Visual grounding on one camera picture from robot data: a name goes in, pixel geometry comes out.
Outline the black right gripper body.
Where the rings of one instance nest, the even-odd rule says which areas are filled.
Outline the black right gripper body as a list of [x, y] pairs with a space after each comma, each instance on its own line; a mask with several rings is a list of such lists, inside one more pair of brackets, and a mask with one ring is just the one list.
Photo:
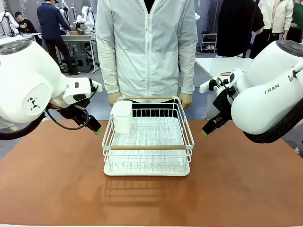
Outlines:
[[219, 113], [214, 118], [221, 118], [225, 120], [231, 120], [231, 103], [230, 99], [233, 100], [233, 95], [235, 94], [235, 88], [228, 87], [224, 89], [217, 98], [213, 101], [213, 105], [219, 111]]

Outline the person's left hand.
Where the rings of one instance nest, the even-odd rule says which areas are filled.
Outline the person's left hand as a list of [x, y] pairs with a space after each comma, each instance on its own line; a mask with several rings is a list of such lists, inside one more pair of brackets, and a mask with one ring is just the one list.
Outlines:
[[180, 93], [179, 99], [182, 104], [183, 109], [187, 109], [191, 106], [193, 95], [192, 94], [186, 94], [186, 93]]

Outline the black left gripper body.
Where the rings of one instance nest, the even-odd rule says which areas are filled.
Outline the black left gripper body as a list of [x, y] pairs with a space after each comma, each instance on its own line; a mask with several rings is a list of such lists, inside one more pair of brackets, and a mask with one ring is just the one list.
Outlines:
[[57, 107], [53, 104], [50, 104], [50, 108], [57, 111], [65, 119], [72, 119], [75, 121], [86, 121], [89, 115], [86, 111], [86, 107], [89, 104], [90, 100], [86, 98], [68, 106], [67, 108]]

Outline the person's right hand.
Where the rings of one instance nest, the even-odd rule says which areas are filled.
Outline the person's right hand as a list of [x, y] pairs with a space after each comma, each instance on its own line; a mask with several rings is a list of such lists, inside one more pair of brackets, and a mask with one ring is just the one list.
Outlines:
[[113, 107], [113, 105], [117, 102], [117, 100], [119, 99], [119, 97], [121, 97], [122, 94], [120, 92], [116, 92], [116, 93], [111, 93], [111, 94], [108, 94], [108, 102], [109, 102], [109, 105], [111, 107]]

